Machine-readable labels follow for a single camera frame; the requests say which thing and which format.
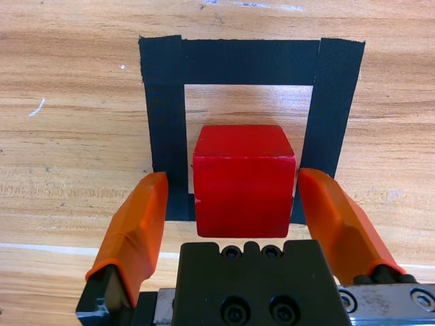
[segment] table surface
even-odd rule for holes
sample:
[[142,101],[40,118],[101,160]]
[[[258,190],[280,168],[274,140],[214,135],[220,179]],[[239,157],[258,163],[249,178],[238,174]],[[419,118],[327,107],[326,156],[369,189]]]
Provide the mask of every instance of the table surface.
[[[336,179],[397,262],[435,281],[435,2],[284,3],[0,3],[0,325],[78,325],[111,216],[152,171],[140,35],[365,41]],[[283,126],[299,159],[310,97],[300,86],[187,86],[189,157],[204,124],[263,123]],[[288,238],[308,237],[290,226]],[[167,223],[143,289],[174,287],[180,244],[200,240],[194,223]]]

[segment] red cube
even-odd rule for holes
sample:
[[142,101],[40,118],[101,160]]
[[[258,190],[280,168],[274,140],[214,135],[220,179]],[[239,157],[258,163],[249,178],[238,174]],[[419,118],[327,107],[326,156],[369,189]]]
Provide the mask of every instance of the red cube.
[[193,172],[199,236],[287,236],[296,157],[281,127],[203,127]]

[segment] black tape square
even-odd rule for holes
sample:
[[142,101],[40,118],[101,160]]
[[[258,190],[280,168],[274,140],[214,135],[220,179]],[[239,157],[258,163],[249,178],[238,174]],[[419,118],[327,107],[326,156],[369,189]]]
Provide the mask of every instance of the black tape square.
[[[140,38],[153,169],[169,180],[167,220],[194,221],[188,194],[186,84],[313,86],[300,167],[332,177],[338,164],[364,43]],[[296,193],[292,222],[305,223]]]

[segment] wood grain surface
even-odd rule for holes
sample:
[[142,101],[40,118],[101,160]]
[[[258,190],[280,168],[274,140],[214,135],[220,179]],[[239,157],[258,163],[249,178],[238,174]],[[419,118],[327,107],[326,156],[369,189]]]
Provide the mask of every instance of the wood grain surface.
[[[0,325],[79,325],[111,216],[152,171],[140,35],[366,41],[336,179],[398,263],[435,282],[435,2],[264,1],[0,1]],[[189,157],[203,124],[272,123],[300,158],[310,97],[188,86]],[[143,288],[174,287],[180,244],[200,240],[167,223]]]

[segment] red wooden block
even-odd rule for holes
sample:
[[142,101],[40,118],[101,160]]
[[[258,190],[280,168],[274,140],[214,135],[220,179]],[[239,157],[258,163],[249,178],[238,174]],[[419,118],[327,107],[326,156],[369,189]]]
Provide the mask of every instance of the red wooden block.
[[205,126],[193,156],[199,236],[287,236],[296,157],[279,126]]

